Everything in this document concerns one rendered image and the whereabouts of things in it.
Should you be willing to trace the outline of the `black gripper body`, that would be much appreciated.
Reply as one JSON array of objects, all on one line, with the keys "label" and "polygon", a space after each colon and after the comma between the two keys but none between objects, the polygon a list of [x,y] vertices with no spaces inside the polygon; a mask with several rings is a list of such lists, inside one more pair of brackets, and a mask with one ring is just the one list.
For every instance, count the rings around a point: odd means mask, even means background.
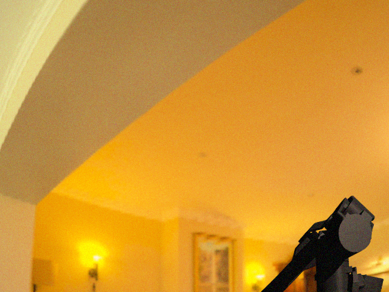
[{"label": "black gripper body", "polygon": [[316,268],[317,292],[351,292],[349,261],[329,263]]}]

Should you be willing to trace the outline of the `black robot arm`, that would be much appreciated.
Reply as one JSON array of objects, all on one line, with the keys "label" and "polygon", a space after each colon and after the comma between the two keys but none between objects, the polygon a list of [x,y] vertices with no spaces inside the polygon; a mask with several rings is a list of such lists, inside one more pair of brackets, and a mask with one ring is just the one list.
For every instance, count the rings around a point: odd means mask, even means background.
[{"label": "black robot arm", "polygon": [[[290,263],[261,292],[283,292],[304,270],[349,261],[370,244],[374,218],[353,195],[344,198],[327,220],[314,223],[299,239]],[[381,292],[384,279],[357,274],[356,268],[350,274],[351,292]]]}]

